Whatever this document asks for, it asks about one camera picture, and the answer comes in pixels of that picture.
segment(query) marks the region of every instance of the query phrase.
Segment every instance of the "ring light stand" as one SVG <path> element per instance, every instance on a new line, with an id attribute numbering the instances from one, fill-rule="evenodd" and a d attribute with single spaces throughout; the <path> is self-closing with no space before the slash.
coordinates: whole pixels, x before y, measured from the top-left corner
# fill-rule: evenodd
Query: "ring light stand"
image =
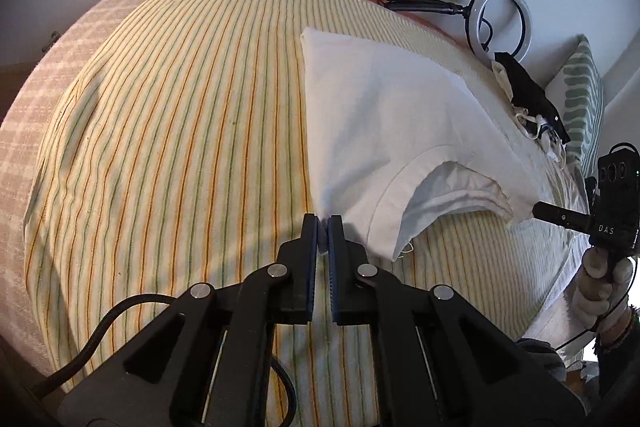
<path id="1" fill-rule="evenodd" d="M 491 68 L 492 56 L 488 46 L 480 41 L 480 24 L 484 9 L 490 0 L 471 0 L 468 6 L 441 0 L 384 0 L 385 8 L 391 11 L 415 11 L 439 13 L 443 15 L 462 15 L 465 18 L 466 41 L 474 55 L 488 68 Z M 522 32 L 520 42 L 511 54 L 519 62 L 531 45 L 531 13 L 524 0 L 511 0 L 520 14 Z"/>
<path id="2" fill-rule="evenodd" d="M 466 41 L 474 52 L 474 55 L 478 57 L 485 66 L 491 68 L 491 62 L 493 59 L 489 55 L 488 50 L 484 49 L 480 43 L 479 35 L 482 14 L 484 13 L 484 8 L 489 1 L 490 0 L 471 0 L 471 3 L 469 3 L 469 6 L 467 7 L 469 10 L 468 16 L 465 17 L 465 31 Z M 520 14 L 522 33 L 520 35 L 520 42 L 511 55 L 520 62 L 529 51 L 529 47 L 531 45 L 531 13 L 529 12 L 529 7 L 524 0 L 512 1 L 516 5 L 518 13 Z"/>

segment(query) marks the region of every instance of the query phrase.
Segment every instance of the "wrist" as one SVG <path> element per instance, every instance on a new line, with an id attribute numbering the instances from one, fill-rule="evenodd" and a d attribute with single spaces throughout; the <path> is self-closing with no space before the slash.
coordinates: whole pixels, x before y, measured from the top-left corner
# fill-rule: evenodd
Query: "wrist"
<path id="1" fill-rule="evenodd" d="M 615 344 L 623 333 L 627 330 L 629 323 L 633 319 L 631 308 L 627 307 L 618 321 L 613 324 L 607 331 L 598 334 L 600 346 L 607 347 Z"/>

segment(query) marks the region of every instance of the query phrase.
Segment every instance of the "green patterned pillow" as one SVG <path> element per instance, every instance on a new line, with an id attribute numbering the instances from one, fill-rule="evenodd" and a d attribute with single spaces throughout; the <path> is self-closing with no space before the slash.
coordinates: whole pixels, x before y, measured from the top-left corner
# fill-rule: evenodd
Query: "green patterned pillow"
<path id="1" fill-rule="evenodd" d="M 571 137 L 566 145 L 567 160 L 577 161 L 582 174 L 591 176 L 596 168 L 600 128 L 604 112 L 604 88 L 587 37 L 546 86 L 546 97 L 556 106 Z"/>

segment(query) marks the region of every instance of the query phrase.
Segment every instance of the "metal screw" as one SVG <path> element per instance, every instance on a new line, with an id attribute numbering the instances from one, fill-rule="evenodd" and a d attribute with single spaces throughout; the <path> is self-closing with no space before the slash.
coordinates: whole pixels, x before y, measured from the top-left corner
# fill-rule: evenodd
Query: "metal screw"
<path id="1" fill-rule="evenodd" d="M 433 289 L 433 294 L 441 301 L 448 301 L 453 297 L 453 290 L 446 284 L 440 284 Z"/>
<path id="2" fill-rule="evenodd" d="M 267 273 L 271 277 L 283 277 L 287 274 L 287 267 L 284 264 L 274 263 L 267 268 Z"/>
<path id="3" fill-rule="evenodd" d="M 199 282 L 191 287 L 189 293 L 194 299 L 202 299 L 211 293 L 211 287 L 204 282 Z"/>
<path id="4" fill-rule="evenodd" d="M 376 273 L 378 273 L 378 268 L 373 266 L 372 264 L 365 263 L 358 266 L 358 273 L 363 277 L 373 277 Z"/>

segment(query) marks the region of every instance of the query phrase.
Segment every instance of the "black cloth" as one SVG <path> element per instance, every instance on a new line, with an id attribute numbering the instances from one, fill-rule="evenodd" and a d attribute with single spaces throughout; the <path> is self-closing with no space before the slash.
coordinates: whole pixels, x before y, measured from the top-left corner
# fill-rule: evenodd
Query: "black cloth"
<path id="1" fill-rule="evenodd" d="M 509 78 L 515 107 L 524 107 L 529 116 L 541 115 L 558 133 L 562 143 L 571 141 L 555 106 L 549 102 L 545 90 L 536 84 L 520 63 L 508 53 L 495 54 L 495 61 L 503 65 Z"/>

